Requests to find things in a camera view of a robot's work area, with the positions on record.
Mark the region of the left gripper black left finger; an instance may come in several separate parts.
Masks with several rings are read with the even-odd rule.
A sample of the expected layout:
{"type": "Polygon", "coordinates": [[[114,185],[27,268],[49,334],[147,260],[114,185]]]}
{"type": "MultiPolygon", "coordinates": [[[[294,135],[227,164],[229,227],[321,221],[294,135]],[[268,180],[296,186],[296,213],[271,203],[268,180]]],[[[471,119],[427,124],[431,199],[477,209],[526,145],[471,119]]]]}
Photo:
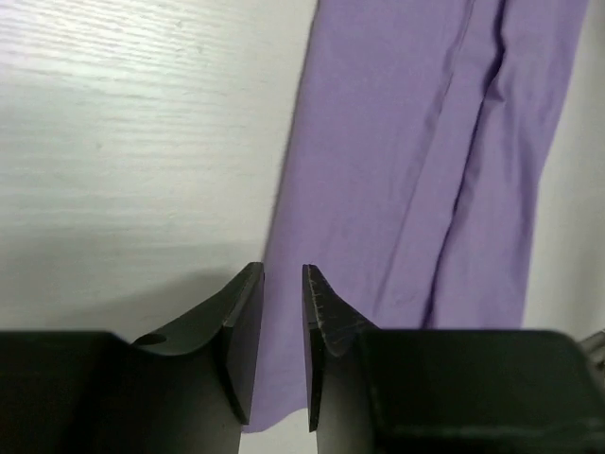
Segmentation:
{"type": "Polygon", "coordinates": [[[264,265],[250,262],[219,292],[133,344],[166,357],[208,347],[219,382],[242,424],[251,419],[264,298],[264,265]]]}

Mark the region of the purple t-shirt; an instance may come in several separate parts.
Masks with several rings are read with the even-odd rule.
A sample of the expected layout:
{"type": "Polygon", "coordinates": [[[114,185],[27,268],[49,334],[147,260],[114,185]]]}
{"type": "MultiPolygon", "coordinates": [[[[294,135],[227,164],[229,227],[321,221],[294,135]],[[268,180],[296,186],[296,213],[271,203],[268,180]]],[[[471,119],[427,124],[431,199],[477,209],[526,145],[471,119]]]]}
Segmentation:
{"type": "Polygon", "coordinates": [[[248,432],[307,404],[302,268],[374,323],[517,328],[583,1],[321,1],[265,258],[248,432]]]}

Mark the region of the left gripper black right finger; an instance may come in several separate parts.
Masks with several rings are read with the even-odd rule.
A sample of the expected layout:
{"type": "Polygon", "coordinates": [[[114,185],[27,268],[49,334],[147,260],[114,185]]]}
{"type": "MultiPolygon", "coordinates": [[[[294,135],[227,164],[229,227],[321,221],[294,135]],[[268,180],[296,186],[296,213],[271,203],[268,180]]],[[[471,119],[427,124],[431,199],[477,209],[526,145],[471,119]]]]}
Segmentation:
{"type": "Polygon", "coordinates": [[[308,426],[318,429],[323,379],[330,359],[346,354],[357,334],[376,325],[345,302],[316,265],[302,266],[302,326],[308,426]]]}

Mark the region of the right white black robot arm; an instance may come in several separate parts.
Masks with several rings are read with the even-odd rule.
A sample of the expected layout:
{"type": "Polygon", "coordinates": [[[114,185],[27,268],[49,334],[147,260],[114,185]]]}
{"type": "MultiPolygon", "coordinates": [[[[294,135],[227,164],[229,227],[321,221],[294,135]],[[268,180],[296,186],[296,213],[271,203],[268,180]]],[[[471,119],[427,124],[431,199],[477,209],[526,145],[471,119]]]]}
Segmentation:
{"type": "Polygon", "coordinates": [[[603,329],[582,340],[581,348],[598,370],[604,369],[605,332],[603,329]]]}

